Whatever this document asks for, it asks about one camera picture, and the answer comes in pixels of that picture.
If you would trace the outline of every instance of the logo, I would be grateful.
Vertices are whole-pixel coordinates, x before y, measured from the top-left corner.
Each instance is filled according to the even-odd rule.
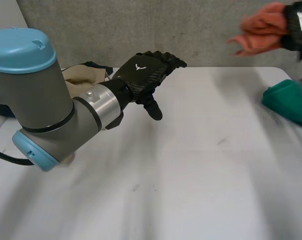
[[[136,64],[136,65],[135,65],[135,68],[136,68],[136,70],[138,71],[138,70],[140,70],[140,69],[146,69],[147,67],[146,67],[146,66],[145,66],[145,67],[139,67],[138,64]]]

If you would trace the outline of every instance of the black glove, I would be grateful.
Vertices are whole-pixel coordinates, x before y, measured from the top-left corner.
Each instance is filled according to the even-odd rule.
[[[156,87],[176,68],[185,68],[187,64],[168,52],[147,51],[131,57],[113,76],[127,84],[132,92],[132,102],[142,104],[154,120],[163,115],[153,97]]]
[[[299,59],[302,60],[302,1],[285,6],[283,14],[289,35],[281,38],[282,47],[290,51],[298,51]]]

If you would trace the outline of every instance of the beige cloth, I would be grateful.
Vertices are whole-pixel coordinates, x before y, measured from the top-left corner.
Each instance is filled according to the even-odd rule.
[[[98,83],[104,82],[108,76],[105,69],[85,65],[69,67],[62,74],[71,98],[86,92]]]

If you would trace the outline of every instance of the black cable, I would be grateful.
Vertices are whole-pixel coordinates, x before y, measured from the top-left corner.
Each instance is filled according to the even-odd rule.
[[[8,156],[2,152],[0,152],[0,159],[6,160],[10,163],[13,164],[18,164],[18,165],[24,165],[24,166],[31,166],[34,165],[29,159],[26,158],[15,158],[12,156]]]

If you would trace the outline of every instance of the orange cloth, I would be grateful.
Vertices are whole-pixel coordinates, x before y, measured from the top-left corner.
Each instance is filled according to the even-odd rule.
[[[243,49],[236,56],[253,56],[281,48],[281,37],[288,34],[287,22],[283,14],[284,3],[267,4],[256,15],[245,18],[240,27],[242,35],[229,39],[228,43],[238,43]]]

